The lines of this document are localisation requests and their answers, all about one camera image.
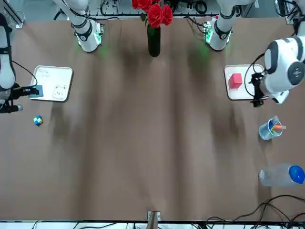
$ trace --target orange marker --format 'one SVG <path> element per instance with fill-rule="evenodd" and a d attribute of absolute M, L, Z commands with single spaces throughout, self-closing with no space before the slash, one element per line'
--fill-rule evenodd
<path fill-rule="evenodd" d="M 275 125 L 275 126 L 272 127 L 272 129 L 275 129 L 275 130 L 286 129 L 286 126 L 285 125 Z"/>

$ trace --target cup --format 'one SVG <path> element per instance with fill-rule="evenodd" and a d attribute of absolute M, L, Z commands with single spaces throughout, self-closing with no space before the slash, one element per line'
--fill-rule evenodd
<path fill-rule="evenodd" d="M 270 140 L 274 137 L 279 137 L 282 134 L 283 129 L 272 129 L 275 125 L 282 126 L 277 116 L 274 116 L 268 122 L 259 127 L 260 137 L 265 141 Z"/>

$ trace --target flower vase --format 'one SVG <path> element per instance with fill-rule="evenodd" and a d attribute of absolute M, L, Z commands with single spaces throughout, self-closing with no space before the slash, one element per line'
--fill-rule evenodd
<path fill-rule="evenodd" d="M 148 52 L 152 57 L 157 57 L 161 51 L 161 27 L 147 26 Z"/>

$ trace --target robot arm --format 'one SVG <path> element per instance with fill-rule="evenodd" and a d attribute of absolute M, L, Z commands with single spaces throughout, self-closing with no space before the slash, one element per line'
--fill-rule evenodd
<path fill-rule="evenodd" d="M 298 6 L 305 10 L 305 2 Z M 264 54 L 265 74 L 255 73 L 251 82 L 254 85 L 254 107 L 263 104 L 268 96 L 282 104 L 289 91 L 303 82 L 305 76 L 305 21 L 301 21 L 297 36 L 273 41 Z"/>
<path fill-rule="evenodd" d="M 13 100 L 20 96 L 39 94 L 33 87 L 20 87 L 15 83 L 15 70 L 11 58 L 10 33 L 6 18 L 0 13 L 0 113 L 22 110 L 21 105 L 14 105 Z"/>
<path fill-rule="evenodd" d="M 10 32 L 5 16 L 0 14 L 0 88 L 10 89 L 15 83 L 15 71 L 11 61 Z"/>
<path fill-rule="evenodd" d="M 213 19 L 209 36 L 205 37 L 205 42 L 215 51 L 225 48 L 229 41 L 232 26 L 236 19 L 235 6 L 248 5 L 254 0 L 217 0 L 220 6 L 220 13 L 217 19 Z"/>
<path fill-rule="evenodd" d="M 54 0 L 71 20 L 79 45 L 85 52 L 94 51 L 102 42 L 103 27 L 86 16 L 88 0 Z"/>

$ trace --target blue bottle cap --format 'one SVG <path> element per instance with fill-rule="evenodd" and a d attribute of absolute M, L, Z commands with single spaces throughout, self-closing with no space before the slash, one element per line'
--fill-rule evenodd
<path fill-rule="evenodd" d="M 298 184 L 303 184 L 305 179 L 305 173 L 300 166 L 291 166 L 289 168 L 289 175 L 294 182 Z"/>

